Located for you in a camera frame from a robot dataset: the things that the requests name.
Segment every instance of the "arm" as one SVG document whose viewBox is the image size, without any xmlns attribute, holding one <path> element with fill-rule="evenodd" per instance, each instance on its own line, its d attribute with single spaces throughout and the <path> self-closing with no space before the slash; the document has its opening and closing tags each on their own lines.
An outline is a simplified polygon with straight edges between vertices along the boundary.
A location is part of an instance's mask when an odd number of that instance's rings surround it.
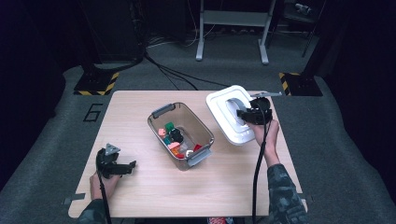
<svg viewBox="0 0 396 224">
<path fill-rule="evenodd" d="M 259 146 L 264 138 L 264 126 L 247 124 L 254 132 Z M 304 205 L 297 194 L 296 187 L 289 177 L 285 166 L 280 163 L 276 153 L 276 139 L 279 132 L 277 120 L 271 120 L 267 127 L 264 158 L 267 162 L 268 190 L 270 194 L 270 223 L 308 223 Z"/>
<path fill-rule="evenodd" d="M 113 195 L 114 189 L 120 179 L 119 175 L 111 176 L 109 179 L 102 178 L 105 185 L 106 196 L 108 199 Z M 91 203 L 82 211 L 78 217 L 79 224 L 105 224 L 106 213 L 103 202 L 102 191 L 100 190 L 100 181 L 97 173 L 90 177 L 91 184 Z"/>
</svg>

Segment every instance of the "plastic container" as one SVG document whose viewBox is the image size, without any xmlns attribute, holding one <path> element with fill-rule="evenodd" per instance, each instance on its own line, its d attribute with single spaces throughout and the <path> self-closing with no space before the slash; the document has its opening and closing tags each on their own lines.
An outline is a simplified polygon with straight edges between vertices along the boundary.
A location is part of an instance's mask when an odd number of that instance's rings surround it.
<svg viewBox="0 0 396 224">
<path fill-rule="evenodd" d="M 233 145 L 241 146 L 254 139 L 254 132 L 237 117 L 236 109 L 240 108 L 234 102 L 235 99 L 246 108 L 250 108 L 250 101 L 253 100 L 243 87 L 234 85 L 208 94 L 206 104 L 227 140 Z"/>
<path fill-rule="evenodd" d="M 180 150 L 176 155 L 159 135 L 160 129 L 165 129 L 165 125 L 172 122 L 174 127 L 180 130 L 183 141 L 180 143 Z M 168 152 L 172 162 L 180 171 L 186 171 L 200 161 L 207 158 L 212 152 L 210 147 L 215 141 L 215 137 L 198 117 L 183 103 L 165 105 L 151 113 L 148 117 L 148 126 L 157 136 Z"/>
</svg>

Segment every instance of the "yellow and black striped tape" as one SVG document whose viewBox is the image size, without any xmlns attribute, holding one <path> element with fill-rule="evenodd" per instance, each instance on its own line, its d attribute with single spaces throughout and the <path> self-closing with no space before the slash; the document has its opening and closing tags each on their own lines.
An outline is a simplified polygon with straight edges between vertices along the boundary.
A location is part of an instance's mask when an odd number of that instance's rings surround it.
<svg viewBox="0 0 396 224">
<path fill-rule="evenodd" d="M 111 93 L 111 90 L 114 88 L 114 85 L 116 84 L 116 80 L 119 77 L 119 74 L 120 73 L 116 73 L 113 75 L 105 91 L 75 91 L 74 94 L 75 95 L 109 95 Z"/>
<path fill-rule="evenodd" d="M 282 83 L 283 91 L 285 91 L 285 95 L 291 95 L 289 84 L 286 81 L 286 75 L 299 76 L 299 73 L 279 73 L 280 82 Z"/>
</svg>

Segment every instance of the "person's left hand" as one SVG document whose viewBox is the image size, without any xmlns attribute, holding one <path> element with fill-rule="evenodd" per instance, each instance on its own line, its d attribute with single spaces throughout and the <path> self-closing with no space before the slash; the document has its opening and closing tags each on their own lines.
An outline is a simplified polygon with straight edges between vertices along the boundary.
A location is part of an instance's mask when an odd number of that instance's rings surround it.
<svg viewBox="0 0 396 224">
<path fill-rule="evenodd" d="M 111 196 L 113 195 L 114 190 L 120 178 L 121 178 L 120 175 L 113 175 L 109 179 L 102 177 L 102 182 L 105 186 L 107 199 L 110 199 Z M 90 184 L 91 184 L 91 200 L 103 199 L 102 191 L 100 190 L 99 176 L 96 172 L 90 177 Z"/>
</svg>

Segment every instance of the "hand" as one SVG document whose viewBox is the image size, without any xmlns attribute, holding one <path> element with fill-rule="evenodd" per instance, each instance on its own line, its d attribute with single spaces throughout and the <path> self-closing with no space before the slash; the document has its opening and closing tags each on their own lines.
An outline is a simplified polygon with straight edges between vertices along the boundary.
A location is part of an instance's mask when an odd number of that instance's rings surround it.
<svg viewBox="0 0 396 224">
<path fill-rule="evenodd" d="M 252 123 L 247 123 L 247 126 L 254 132 L 256 141 L 259 146 L 261 146 L 264 139 L 264 126 Z M 268 129 L 268 133 L 265 139 L 264 158 L 267 162 L 267 166 L 270 167 L 274 164 L 280 163 L 279 157 L 276 153 L 276 139 L 277 133 L 279 132 L 279 122 L 276 119 L 272 119 L 266 124 L 266 128 Z"/>
<path fill-rule="evenodd" d="M 109 179 L 102 177 L 103 185 L 105 186 L 106 196 L 107 199 L 110 199 L 114 193 L 114 189 L 116 188 L 117 183 L 120 180 L 120 175 L 113 175 Z M 91 184 L 91 200 L 95 199 L 103 199 L 102 191 L 100 190 L 100 181 L 99 176 L 95 172 L 90 177 L 90 184 Z"/>
</svg>

